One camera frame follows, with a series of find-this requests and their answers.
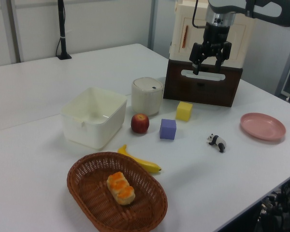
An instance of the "white table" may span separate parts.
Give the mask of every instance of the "white table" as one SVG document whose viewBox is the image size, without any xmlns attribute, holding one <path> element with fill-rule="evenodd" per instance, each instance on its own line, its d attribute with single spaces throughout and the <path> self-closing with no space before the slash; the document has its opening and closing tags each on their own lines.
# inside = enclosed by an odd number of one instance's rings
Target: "white table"
<svg viewBox="0 0 290 232">
<path fill-rule="evenodd" d="M 132 80 L 165 76 L 167 59 L 129 45 L 0 67 L 0 232 L 96 231 L 70 195 L 71 166 L 94 149 L 67 141 L 60 108 L 88 86 L 129 94 Z M 154 177 L 168 197 L 168 211 L 156 232 L 212 232 L 221 229 L 290 178 L 290 104 L 240 81 L 233 106 L 193 104 L 189 122 L 177 120 L 174 141 L 160 140 L 162 118 L 174 119 L 179 101 L 164 99 L 145 135 L 125 122 L 103 151 L 128 151 L 162 167 Z M 287 129 L 280 142 L 243 132 L 240 117 L 260 112 Z M 221 154 L 206 138 L 227 142 Z"/>
</svg>

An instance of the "black stand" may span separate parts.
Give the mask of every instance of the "black stand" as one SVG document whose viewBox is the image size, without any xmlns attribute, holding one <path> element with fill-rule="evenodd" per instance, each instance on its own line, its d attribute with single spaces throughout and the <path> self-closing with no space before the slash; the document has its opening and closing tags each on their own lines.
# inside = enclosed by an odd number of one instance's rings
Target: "black stand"
<svg viewBox="0 0 290 232">
<path fill-rule="evenodd" d="M 66 34 L 64 30 L 64 10 L 63 0 L 58 0 L 58 13 L 59 13 L 59 28 L 60 28 L 60 43 L 61 43 L 61 54 L 57 57 L 59 59 L 71 59 L 72 57 L 67 53 L 66 47 Z"/>
</svg>

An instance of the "pink plate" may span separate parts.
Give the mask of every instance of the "pink plate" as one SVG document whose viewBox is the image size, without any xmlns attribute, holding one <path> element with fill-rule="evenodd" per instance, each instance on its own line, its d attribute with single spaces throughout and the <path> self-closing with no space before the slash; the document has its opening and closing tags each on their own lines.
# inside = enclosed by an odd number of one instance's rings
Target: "pink plate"
<svg viewBox="0 0 290 232">
<path fill-rule="evenodd" d="M 286 128 L 280 121 L 260 113 L 243 115 L 241 126 L 247 133 L 264 140 L 278 140 L 286 134 Z"/>
</svg>

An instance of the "apple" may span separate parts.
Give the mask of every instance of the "apple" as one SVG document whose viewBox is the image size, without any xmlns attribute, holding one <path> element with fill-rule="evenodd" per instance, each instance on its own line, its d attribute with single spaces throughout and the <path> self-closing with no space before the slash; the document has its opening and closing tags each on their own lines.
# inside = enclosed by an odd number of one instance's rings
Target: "apple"
<svg viewBox="0 0 290 232">
<path fill-rule="evenodd" d="M 149 118 L 145 114 L 135 114 L 131 118 L 131 129 L 135 133 L 144 134 L 149 127 Z"/>
</svg>

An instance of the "brown basket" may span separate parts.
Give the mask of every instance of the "brown basket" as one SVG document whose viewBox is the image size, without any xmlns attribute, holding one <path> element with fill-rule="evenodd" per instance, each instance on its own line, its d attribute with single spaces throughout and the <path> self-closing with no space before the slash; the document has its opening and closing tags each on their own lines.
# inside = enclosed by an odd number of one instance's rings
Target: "brown basket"
<svg viewBox="0 0 290 232">
<path fill-rule="evenodd" d="M 107 188 L 109 175 L 122 172 L 134 188 L 130 205 L 119 205 Z M 84 156 L 70 169 L 68 189 L 101 232 L 148 232 L 163 220 L 167 198 L 159 182 L 135 160 L 116 152 Z"/>
</svg>

